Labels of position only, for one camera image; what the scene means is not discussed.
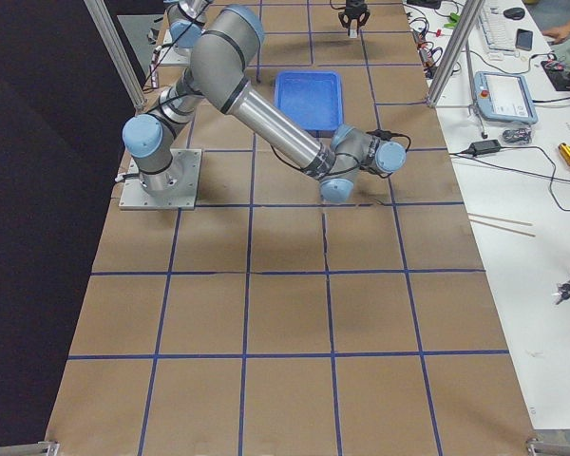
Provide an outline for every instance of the metal base plate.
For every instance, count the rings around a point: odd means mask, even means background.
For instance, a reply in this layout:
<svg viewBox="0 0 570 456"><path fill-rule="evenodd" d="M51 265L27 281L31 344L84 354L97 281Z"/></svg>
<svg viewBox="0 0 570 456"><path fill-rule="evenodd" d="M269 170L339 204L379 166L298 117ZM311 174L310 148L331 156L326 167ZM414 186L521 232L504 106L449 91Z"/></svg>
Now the metal base plate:
<svg viewBox="0 0 570 456"><path fill-rule="evenodd" d="M181 162L183 177L168 191L160 195L150 195L145 191L138 179L128 179L124 182L120 207L123 210L162 210L184 209L193 210L197 202L199 188L200 149L171 149L173 160ZM137 164L131 160L128 173L138 173Z"/></svg>
<svg viewBox="0 0 570 456"><path fill-rule="evenodd" d="M162 43L164 45L170 45L173 41L171 38L171 33L169 30L164 34L164 40ZM185 49L185 55L178 54L171 47L164 47L161 49L161 55L159 57L159 62L161 62L161 67L188 67L190 65L190 52L192 49Z"/></svg>

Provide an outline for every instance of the blue plastic bin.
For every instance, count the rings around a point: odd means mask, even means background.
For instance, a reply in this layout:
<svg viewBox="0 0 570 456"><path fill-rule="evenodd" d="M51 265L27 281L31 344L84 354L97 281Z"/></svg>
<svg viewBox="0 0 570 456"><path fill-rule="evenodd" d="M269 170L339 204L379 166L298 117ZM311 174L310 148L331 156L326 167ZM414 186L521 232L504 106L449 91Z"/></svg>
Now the blue plastic bin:
<svg viewBox="0 0 570 456"><path fill-rule="evenodd" d="M333 71L281 71L275 106L311 133L332 134L344 122L342 83Z"/></svg>

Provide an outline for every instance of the human hand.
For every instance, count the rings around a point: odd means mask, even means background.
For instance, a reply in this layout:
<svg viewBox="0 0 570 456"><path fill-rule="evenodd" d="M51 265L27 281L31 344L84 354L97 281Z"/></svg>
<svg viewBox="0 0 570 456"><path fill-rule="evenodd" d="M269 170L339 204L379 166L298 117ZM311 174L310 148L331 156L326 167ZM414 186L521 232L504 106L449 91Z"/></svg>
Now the human hand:
<svg viewBox="0 0 570 456"><path fill-rule="evenodd" d="M567 26L552 27L542 34L555 38L554 44L558 45L570 35L570 28Z"/></svg>

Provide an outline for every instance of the keyboard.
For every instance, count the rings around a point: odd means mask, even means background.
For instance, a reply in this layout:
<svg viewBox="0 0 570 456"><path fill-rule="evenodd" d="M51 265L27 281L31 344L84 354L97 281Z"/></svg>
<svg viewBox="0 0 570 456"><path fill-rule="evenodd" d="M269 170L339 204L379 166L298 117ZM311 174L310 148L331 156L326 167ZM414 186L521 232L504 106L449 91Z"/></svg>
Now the keyboard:
<svg viewBox="0 0 570 456"><path fill-rule="evenodd" d="M479 13L479 23L488 51L515 51L515 40L505 22L499 2L485 0Z"/></svg>

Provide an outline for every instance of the blue gripper cap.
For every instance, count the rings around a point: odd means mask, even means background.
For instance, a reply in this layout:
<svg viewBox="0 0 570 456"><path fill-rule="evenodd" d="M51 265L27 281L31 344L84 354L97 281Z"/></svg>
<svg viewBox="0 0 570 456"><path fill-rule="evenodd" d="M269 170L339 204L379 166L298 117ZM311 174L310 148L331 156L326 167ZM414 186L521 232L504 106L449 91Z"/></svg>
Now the blue gripper cap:
<svg viewBox="0 0 570 456"><path fill-rule="evenodd" d="M338 145L340 145L340 143L344 141L344 138L346 138L346 135L348 135L351 130L352 127L350 125L346 125L345 123L342 123L340 126L338 126L332 136L332 149L335 149Z"/></svg>
<svg viewBox="0 0 570 456"><path fill-rule="evenodd" d="M354 184L348 179L335 178L321 182L321 198L328 202L345 202L351 195Z"/></svg>
<svg viewBox="0 0 570 456"><path fill-rule="evenodd" d="M133 157L143 159L161 145L161 123L148 114L129 119L123 127L123 141Z"/></svg>
<svg viewBox="0 0 570 456"><path fill-rule="evenodd" d="M399 142L382 142L376 151L375 163L384 173L394 173L406 162L406 149Z"/></svg>
<svg viewBox="0 0 570 456"><path fill-rule="evenodd" d="M202 35L202 30L197 24L191 24L190 21L181 19L171 24L169 29L171 39L177 41L176 45L179 48L190 49L199 40Z"/></svg>
<svg viewBox="0 0 570 456"><path fill-rule="evenodd" d="M251 26L257 35L257 39L260 43L264 42L264 27L259 21L259 18L254 14L253 11L242 5L229 5L223 9L224 11L231 11L242 17Z"/></svg>

